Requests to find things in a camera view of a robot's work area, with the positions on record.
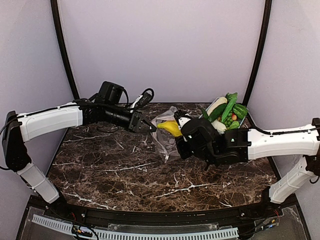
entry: white wall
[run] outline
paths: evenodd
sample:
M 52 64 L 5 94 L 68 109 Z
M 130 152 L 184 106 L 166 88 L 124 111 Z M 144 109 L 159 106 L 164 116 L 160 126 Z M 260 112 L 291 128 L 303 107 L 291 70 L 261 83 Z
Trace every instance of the white wall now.
M 250 112 L 265 129 L 298 127 L 320 118 L 320 2 L 273 1 L 268 35 Z M 277 157 L 282 176 L 294 156 Z M 297 192 L 312 239 L 320 236 L 319 184 L 306 183 Z
M 261 0 L 60 0 L 69 58 L 82 98 L 103 81 L 133 100 L 210 102 L 227 92 L 242 101 L 264 10 Z
M 72 100 L 52 20 L 50 0 L 0 0 L 0 123 L 11 110 L 28 113 Z M 46 171 L 63 131 L 27 143 Z M 4 166 L 2 147 L 0 165 Z M 31 191 L 12 171 L 0 171 L 0 239 L 16 239 Z

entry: robotic arm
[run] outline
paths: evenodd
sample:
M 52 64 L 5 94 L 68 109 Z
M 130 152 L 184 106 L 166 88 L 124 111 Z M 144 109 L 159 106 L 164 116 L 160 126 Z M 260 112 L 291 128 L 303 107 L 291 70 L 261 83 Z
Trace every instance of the robotic arm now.
M 204 118 L 191 118 L 184 111 L 177 111 L 174 117 L 182 133 L 175 139 L 181 158 L 194 155 L 206 161 L 207 167 L 269 156 L 303 155 L 280 181 L 263 191 L 262 201 L 266 204 L 281 204 L 305 182 L 320 176 L 320 118 L 297 128 L 239 128 L 220 135 Z
M 131 108 L 116 105 L 124 91 L 119 85 L 104 82 L 99 93 L 91 100 L 79 99 L 32 113 L 9 112 L 2 138 L 8 169 L 17 173 L 47 203 L 63 202 L 64 197 L 61 193 L 32 162 L 25 142 L 56 130 L 97 122 L 111 123 L 133 133 L 154 132 L 156 127 L 141 112 L 136 111 L 152 100 L 153 90 L 151 89 L 152 95 L 148 93 L 148 89 L 144 91 Z

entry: white arm segment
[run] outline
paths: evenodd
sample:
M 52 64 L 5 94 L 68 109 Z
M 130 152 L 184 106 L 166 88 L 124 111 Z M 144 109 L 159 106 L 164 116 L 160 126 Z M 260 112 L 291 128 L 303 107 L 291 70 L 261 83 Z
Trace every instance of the white arm segment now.
M 281 204 L 289 195 L 302 187 L 304 183 L 316 177 L 312 171 L 306 170 L 307 161 L 301 157 L 299 162 L 281 180 L 271 185 L 269 196 L 272 203 Z
M 19 114 L 18 117 L 25 116 L 18 119 L 22 123 L 20 130 L 23 141 L 28 142 L 43 134 L 82 125 L 83 114 L 79 106 L 74 102 L 69 102 L 66 105 L 74 106 L 45 111 L 31 116 L 26 116 L 27 113 Z
M 59 198 L 59 192 L 56 187 L 49 181 L 44 173 L 32 162 L 28 163 L 24 169 L 17 171 L 33 190 L 49 204 L 52 204 Z
M 286 132 L 313 129 L 315 126 L 308 124 L 297 128 L 267 130 L 268 132 Z M 266 135 L 256 129 L 248 132 L 248 159 L 258 159 L 269 156 L 281 155 L 308 155 L 317 154 L 320 141 L 317 140 L 318 131 L 287 133 L 282 135 Z

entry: plastic bag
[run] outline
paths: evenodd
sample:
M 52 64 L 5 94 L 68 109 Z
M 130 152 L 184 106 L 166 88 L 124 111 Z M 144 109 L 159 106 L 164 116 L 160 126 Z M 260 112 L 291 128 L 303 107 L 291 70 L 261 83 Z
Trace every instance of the plastic bag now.
M 174 114 L 177 110 L 178 109 L 175 106 L 171 106 L 168 111 L 165 111 L 164 113 L 156 116 L 151 121 L 152 124 L 157 126 L 158 124 L 163 123 L 165 121 L 175 120 Z M 171 133 L 167 132 L 162 128 L 157 128 L 155 132 L 151 133 L 151 136 L 153 138 L 155 147 L 160 153 L 164 163 L 166 163 L 169 158 L 171 160 L 180 158 L 176 146 L 175 137 Z

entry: white vegetable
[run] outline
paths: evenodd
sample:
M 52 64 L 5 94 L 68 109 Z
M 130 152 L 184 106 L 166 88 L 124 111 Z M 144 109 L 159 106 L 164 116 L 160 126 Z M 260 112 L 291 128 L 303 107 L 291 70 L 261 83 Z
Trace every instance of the white vegetable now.
M 210 107 L 209 109 L 206 111 L 208 113 L 208 115 L 210 116 L 210 114 L 212 113 L 212 111 L 218 107 L 219 105 L 221 104 L 226 104 L 228 102 L 228 100 L 222 96 L 222 97 L 219 97 Z
M 218 131 L 219 134 L 224 134 L 227 130 L 226 125 L 224 125 L 222 122 L 218 120 L 214 120 L 211 124 Z

